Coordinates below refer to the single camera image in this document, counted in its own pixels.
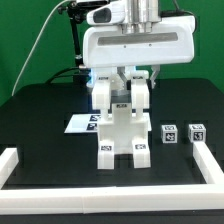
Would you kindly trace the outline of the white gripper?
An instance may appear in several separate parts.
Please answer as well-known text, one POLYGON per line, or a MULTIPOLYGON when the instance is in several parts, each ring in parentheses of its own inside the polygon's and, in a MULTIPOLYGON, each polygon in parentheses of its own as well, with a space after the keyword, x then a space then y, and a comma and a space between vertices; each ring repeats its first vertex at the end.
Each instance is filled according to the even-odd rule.
POLYGON ((192 15, 162 17, 156 4, 107 4, 90 11, 87 23, 84 65, 117 67, 125 90, 125 66, 152 65, 150 82, 154 89, 160 65, 188 63, 194 58, 192 15))

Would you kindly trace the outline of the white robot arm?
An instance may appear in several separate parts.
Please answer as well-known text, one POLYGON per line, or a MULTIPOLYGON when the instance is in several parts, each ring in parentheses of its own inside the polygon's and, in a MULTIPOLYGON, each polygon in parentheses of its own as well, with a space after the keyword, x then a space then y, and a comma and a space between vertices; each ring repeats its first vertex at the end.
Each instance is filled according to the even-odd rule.
POLYGON ((158 0, 115 0, 87 14, 83 62, 90 69, 188 63, 195 17, 159 15, 158 0))

